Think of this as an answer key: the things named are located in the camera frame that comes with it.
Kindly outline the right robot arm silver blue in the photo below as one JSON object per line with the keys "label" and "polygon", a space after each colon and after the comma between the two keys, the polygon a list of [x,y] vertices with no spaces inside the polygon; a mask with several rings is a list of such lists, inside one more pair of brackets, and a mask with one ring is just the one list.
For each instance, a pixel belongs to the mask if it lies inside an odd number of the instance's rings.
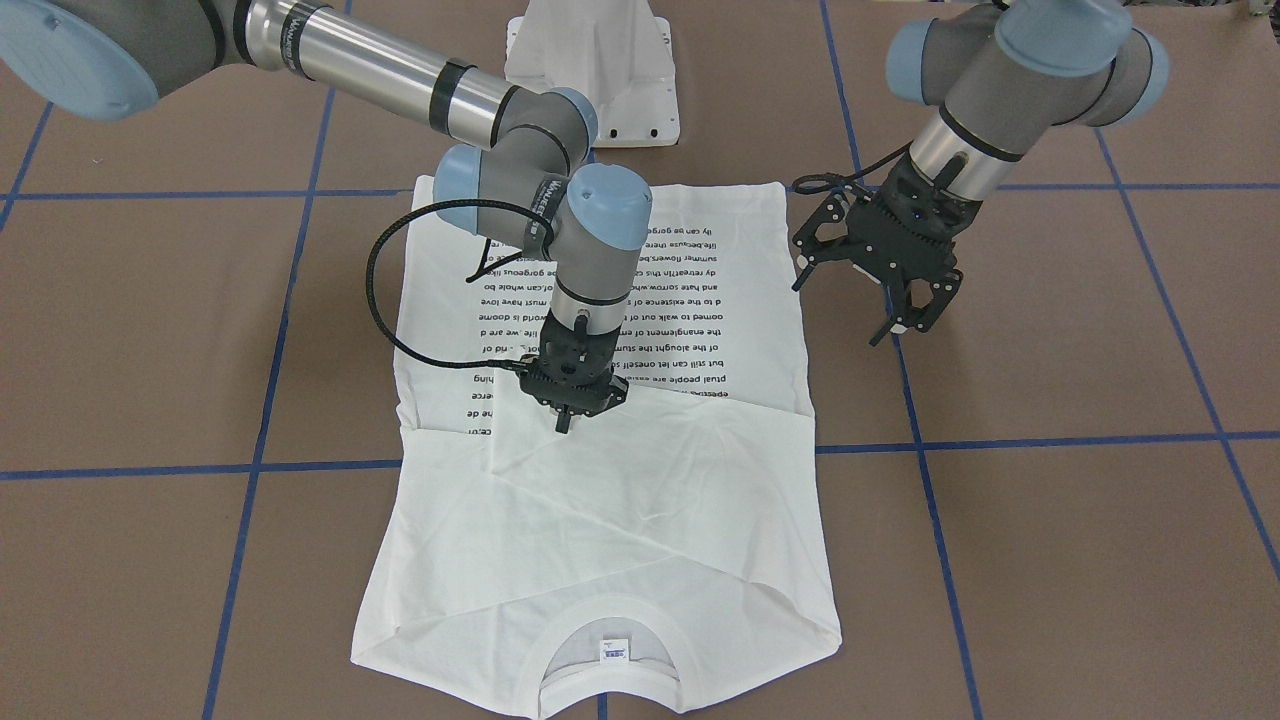
{"label": "right robot arm silver blue", "polygon": [[[618,407],[628,383],[614,352],[646,242],[653,195],[634,170],[593,163],[599,123],[579,91],[535,91],[356,20],[325,1],[5,1],[3,61],[55,108],[114,122],[224,67],[288,72],[452,141],[429,205],[374,242],[365,292],[379,332],[407,357],[497,369],[556,414]],[[447,361],[396,336],[374,274],[390,237],[420,218],[552,263],[538,347],[520,359]]]}

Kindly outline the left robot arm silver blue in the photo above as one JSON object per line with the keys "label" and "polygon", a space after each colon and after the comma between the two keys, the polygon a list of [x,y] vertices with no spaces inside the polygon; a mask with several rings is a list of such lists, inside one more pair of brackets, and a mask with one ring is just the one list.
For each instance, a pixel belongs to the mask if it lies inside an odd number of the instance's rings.
{"label": "left robot arm silver blue", "polygon": [[1170,72],[1116,1],[1015,1],[901,28],[887,86],[934,113],[846,220],[852,263],[887,293],[881,333],[940,318],[963,279],[956,236],[1048,129],[1140,117]]}

